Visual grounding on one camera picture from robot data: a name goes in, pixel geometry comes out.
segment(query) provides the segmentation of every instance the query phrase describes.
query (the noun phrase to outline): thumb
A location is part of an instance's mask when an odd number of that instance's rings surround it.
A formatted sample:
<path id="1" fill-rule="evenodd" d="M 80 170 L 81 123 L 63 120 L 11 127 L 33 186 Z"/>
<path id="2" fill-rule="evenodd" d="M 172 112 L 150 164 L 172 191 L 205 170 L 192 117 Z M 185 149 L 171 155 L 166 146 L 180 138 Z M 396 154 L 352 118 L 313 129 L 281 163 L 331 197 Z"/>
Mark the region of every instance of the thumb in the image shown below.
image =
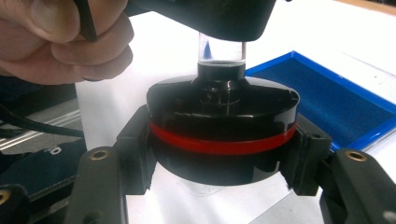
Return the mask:
<path id="1" fill-rule="evenodd" d="M 68 42 L 79 32 L 73 0 L 0 0 L 0 17 L 56 43 Z"/>

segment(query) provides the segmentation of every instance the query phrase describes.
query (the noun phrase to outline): red ring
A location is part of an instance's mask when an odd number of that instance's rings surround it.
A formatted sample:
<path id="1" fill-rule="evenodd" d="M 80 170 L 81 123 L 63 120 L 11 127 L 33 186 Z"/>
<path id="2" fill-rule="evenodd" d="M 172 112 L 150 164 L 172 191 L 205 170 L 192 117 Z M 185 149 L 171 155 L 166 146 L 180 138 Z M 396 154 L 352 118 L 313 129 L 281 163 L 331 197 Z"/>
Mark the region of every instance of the red ring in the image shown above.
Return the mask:
<path id="1" fill-rule="evenodd" d="M 217 142 L 184 137 L 170 133 L 153 122 L 149 123 L 151 131 L 164 142 L 185 150 L 215 155 L 247 155 L 268 151 L 287 143 L 297 127 L 294 123 L 284 133 L 254 141 L 244 142 Z"/>

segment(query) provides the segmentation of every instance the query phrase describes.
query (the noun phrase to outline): clear glass tube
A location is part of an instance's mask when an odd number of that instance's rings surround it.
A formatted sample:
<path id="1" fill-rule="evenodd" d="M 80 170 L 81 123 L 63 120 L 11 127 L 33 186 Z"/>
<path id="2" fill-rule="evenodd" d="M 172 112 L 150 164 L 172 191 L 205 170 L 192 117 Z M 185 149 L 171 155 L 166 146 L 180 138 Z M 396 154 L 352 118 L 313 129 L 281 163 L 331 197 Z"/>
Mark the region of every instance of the clear glass tube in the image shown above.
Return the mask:
<path id="1" fill-rule="evenodd" d="M 246 43 L 216 39 L 199 34 L 198 64 L 233 67 L 245 64 Z"/>

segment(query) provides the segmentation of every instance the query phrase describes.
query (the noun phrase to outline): black round container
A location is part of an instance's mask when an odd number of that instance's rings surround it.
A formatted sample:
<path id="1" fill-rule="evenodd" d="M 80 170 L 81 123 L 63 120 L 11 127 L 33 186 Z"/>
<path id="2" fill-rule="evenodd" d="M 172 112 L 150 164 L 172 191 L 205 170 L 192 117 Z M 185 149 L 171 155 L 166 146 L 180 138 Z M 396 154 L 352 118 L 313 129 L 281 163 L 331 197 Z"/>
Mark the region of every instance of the black round container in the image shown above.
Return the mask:
<path id="1" fill-rule="evenodd" d="M 209 185 L 241 185 L 276 169 L 296 128 L 296 91 L 246 77 L 245 66 L 198 66 L 199 76 L 152 86 L 149 127 L 158 162 Z"/>

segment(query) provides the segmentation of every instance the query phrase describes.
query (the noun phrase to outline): blue tray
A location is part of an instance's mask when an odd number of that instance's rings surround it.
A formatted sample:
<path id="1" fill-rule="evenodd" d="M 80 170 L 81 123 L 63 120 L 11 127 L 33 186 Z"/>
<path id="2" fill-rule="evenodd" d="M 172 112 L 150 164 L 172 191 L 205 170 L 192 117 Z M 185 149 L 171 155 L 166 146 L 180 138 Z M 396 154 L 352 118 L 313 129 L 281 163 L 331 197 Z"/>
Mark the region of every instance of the blue tray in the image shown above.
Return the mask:
<path id="1" fill-rule="evenodd" d="M 396 105 L 292 51 L 246 71 L 299 92 L 299 112 L 332 137 L 332 150 L 362 150 L 396 127 Z"/>

